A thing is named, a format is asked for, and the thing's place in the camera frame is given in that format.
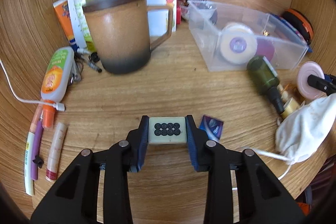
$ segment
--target orange cap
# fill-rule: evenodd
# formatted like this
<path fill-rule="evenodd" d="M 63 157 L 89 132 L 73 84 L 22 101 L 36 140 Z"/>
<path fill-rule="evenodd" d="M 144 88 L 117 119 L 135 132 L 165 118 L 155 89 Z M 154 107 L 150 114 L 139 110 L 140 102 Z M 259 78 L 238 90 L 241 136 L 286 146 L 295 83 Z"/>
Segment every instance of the orange cap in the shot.
<path fill-rule="evenodd" d="M 54 104 L 55 102 L 51 100 L 45 100 L 47 103 Z M 42 126 L 44 129 L 52 129 L 54 126 L 54 116 L 56 109 L 52 106 L 43 105 L 43 120 Z"/>

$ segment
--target small blue card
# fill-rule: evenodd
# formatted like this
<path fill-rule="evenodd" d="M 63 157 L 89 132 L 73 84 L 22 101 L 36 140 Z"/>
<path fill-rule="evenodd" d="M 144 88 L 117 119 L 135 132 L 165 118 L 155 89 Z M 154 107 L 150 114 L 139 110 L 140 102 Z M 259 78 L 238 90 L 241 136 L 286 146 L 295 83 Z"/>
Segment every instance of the small blue card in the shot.
<path fill-rule="evenodd" d="M 203 115 L 201 123 L 199 124 L 199 129 L 203 129 L 208 134 L 210 140 L 219 142 L 224 122 L 216 118 Z"/>

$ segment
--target white plastic bottle with orange cap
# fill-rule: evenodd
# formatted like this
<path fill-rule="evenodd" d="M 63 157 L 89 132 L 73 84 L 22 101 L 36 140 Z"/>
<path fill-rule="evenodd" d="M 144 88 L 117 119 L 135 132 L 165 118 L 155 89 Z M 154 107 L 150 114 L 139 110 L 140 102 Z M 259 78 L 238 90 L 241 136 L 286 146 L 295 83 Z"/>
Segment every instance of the white plastic bottle with orange cap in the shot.
<path fill-rule="evenodd" d="M 60 102 L 67 90 L 71 67 L 74 61 L 74 51 L 71 47 L 58 49 L 52 56 L 44 76 L 41 88 L 41 97 L 45 102 Z M 52 129 L 56 109 L 52 106 L 43 105 L 44 129 Z"/>

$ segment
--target brown mug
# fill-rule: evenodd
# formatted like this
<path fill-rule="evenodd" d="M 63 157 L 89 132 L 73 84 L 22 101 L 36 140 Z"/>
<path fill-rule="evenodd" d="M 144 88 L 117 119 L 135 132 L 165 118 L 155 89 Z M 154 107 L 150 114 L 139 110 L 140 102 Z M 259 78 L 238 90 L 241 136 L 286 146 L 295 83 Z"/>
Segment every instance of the brown mug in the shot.
<path fill-rule="evenodd" d="M 168 10 L 167 32 L 150 42 L 147 12 Z M 104 69 L 114 74 L 140 69 L 151 52 L 171 36 L 173 10 L 169 5 L 147 6 L 147 0 L 92 0 L 83 12 Z"/>

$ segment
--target mug handle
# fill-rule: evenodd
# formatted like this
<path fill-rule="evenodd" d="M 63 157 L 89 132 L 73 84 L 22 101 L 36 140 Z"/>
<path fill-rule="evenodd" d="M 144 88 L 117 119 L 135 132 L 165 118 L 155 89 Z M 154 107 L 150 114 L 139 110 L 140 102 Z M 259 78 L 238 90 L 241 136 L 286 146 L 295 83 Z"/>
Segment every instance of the mug handle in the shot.
<path fill-rule="evenodd" d="M 171 37 L 171 31 L 173 29 L 173 8 L 170 5 L 147 6 L 147 11 L 152 10 L 168 10 L 168 26 L 166 33 L 152 42 L 151 51 L 155 50 L 157 46 L 161 45 L 164 41 Z"/>

